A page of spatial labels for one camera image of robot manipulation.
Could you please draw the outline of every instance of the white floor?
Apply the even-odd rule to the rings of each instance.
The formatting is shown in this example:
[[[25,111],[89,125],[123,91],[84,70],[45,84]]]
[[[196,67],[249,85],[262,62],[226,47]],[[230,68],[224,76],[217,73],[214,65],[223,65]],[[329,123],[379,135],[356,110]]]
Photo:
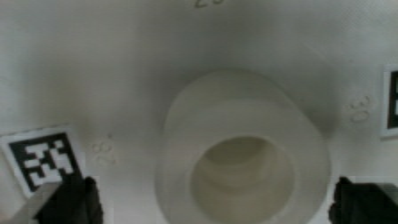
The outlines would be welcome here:
[[[331,183],[345,175],[398,184],[398,138],[379,134],[397,21],[395,0],[0,1],[0,134],[77,126],[107,224],[168,223],[153,182],[168,108],[224,68],[281,85],[326,136]],[[24,201],[0,158],[0,220]],[[329,204],[310,224],[329,223]]]

